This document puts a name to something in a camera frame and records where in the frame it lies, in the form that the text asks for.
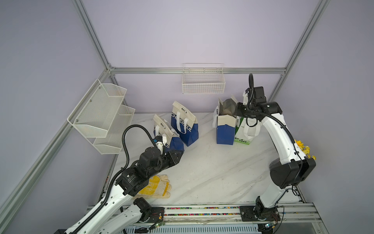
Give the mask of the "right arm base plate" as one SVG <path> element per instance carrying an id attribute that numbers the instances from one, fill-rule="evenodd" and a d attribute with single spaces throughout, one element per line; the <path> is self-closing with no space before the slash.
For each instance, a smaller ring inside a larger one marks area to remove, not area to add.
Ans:
<path id="1" fill-rule="evenodd" d="M 276 207 L 258 208 L 257 206 L 240 206 L 240 215 L 245 221 L 280 221 L 280 216 Z"/>

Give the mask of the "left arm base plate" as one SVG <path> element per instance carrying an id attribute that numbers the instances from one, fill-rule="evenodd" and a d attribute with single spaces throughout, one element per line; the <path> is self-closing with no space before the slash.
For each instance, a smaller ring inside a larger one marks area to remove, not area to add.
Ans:
<path id="1" fill-rule="evenodd" d="M 155 223 L 160 219 L 160 217 L 163 219 L 164 213 L 164 207 L 152 207 L 150 210 L 142 213 L 142 216 L 137 223 Z"/>

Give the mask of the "green white takeout bag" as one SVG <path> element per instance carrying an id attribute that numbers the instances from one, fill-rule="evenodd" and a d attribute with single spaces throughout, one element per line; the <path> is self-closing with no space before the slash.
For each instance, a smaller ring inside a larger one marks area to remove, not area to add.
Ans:
<path id="1" fill-rule="evenodd" d="M 235 136 L 234 141 L 249 145 L 260 133 L 261 125 L 256 119 L 244 118 L 235 115 Z"/>

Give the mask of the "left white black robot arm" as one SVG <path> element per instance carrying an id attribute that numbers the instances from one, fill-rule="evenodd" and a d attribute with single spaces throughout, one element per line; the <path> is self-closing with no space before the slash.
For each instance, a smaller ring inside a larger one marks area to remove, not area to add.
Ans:
<path id="1" fill-rule="evenodd" d="M 133 164 L 127 163 L 111 179 L 105 197 L 82 219 L 68 229 L 59 229 L 58 234 L 117 234 L 127 226 L 151 217 L 152 207 L 144 198 L 134 197 L 144 189 L 152 176 L 177 165 L 183 155 L 181 150 L 166 150 L 162 137 L 152 138 L 148 130 L 139 124 L 127 127 L 122 135 L 122 146 L 126 160 L 130 159 L 126 145 L 126 135 L 132 128 L 142 129 L 152 146 L 147 148 Z M 133 203 L 116 215 L 123 205 L 134 199 Z"/>

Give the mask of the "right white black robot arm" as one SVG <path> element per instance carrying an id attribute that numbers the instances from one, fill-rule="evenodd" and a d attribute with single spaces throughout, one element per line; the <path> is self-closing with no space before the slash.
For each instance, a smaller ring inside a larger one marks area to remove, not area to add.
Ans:
<path id="1" fill-rule="evenodd" d="M 244 95 L 246 102 L 237 104 L 236 115 L 243 118 L 246 135 L 250 129 L 263 126 L 278 153 L 278 158 L 269 165 L 272 182 L 256 198 L 253 209 L 254 217 L 263 221 L 275 214 L 281 198 L 307 178 L 316 162 L 313 158 L 308 158 L 295 141 L 278 103 L 268 102 L 263 87 L 254 85 L 253 74 L 249 74 L 248 83 L 249 87 Z"/>

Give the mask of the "blue beige tote bag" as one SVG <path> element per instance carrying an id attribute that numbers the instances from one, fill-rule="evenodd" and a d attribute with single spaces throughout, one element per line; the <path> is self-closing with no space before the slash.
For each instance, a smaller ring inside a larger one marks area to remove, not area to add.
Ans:
<path id="1" fill-rule="evenodd" d="M 154 120 L 154 136 L 161 136 L 165 144 L 166 151 L 179 150 L 185 151 L 184 143 L 179 134 L 172 128 L 171 124 L 157 114 L 153 117 Z"/>
<path id="2" fill-rule="evenodd" d="M 173 103 L 171 126 L 187 146 L 192 145 L 199 138 L 197 117 L 177 101 Z"/>
<path id="3" fill-rule="evenodd" d="M 212 127 L 216 128 L 216 143 L 233 145 L 236 131 L 236 107 L 238 101 L 234 96 L 222 101 L 219 99 L 218 105 L 213 114 Z"/>

